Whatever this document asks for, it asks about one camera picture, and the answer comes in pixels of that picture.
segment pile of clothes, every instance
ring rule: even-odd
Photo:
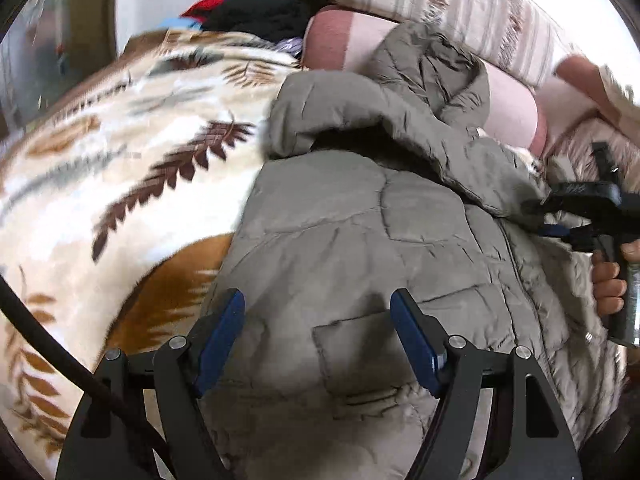
[[[278,52],[300,57],[309,20],[328,5],[329,0],[201,0],[161,27],[248,32]]]

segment silver screw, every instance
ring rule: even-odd
[[[452,335],[449,338],[449,344],[453,346],[453,348],[464,348],[466,340],[461,335]]]
[[[172,337],[171,339],[169,339],[169,346],[174,350],[184,348],[186,344],[187,338],[185,338],[185,336],[177,335],[176,337]]]
[[[122,352],[119,348],[113,348],[111,350],[107,350],[104,358],[107,359],[107,361],[115,361],[121,354]]]
[[[516,355],[523,359],[529,359],[531,357],[531,350],[529,350],[526,346],[518,346],[516,348]]]

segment dark clothing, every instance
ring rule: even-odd
[[[214,7],[202,30],[248,32],[278,43],[302,38],[306,25],[329,0],[228,0]]]

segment red fabric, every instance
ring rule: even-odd
[[[200,0],[196,2],[188,10],[182,13],[180,16],[183,18],[193,18],[194,20],[198,20],[203,23],[207,17],[203,16],[203,13],[217,7],[219,4],[223,3],[225,0]]]

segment blanket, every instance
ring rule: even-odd
[[[529,231],[542,219],[521,204],[545,186],[478,134],[482,64],[405,23],[366,73],[293,74],[274,104],[280,160],[262,168],[210,293],[246,298],[203,407],[223,460],[250,480],[404,478],[437,401],[391,323],[396,288],[478,348],[528,347],[579,446],[616,407],[622,358],[594,311],[588,259]],[[478,470],[490,397],[461,478]]]
[[[188,331],[263,164],[272,101],[300,70],[243,33],[169,30],[128,59],[0,167],[2,275],[88,368],[105,347]],[[51,479],[81,392],[0,324],[0,416]]]

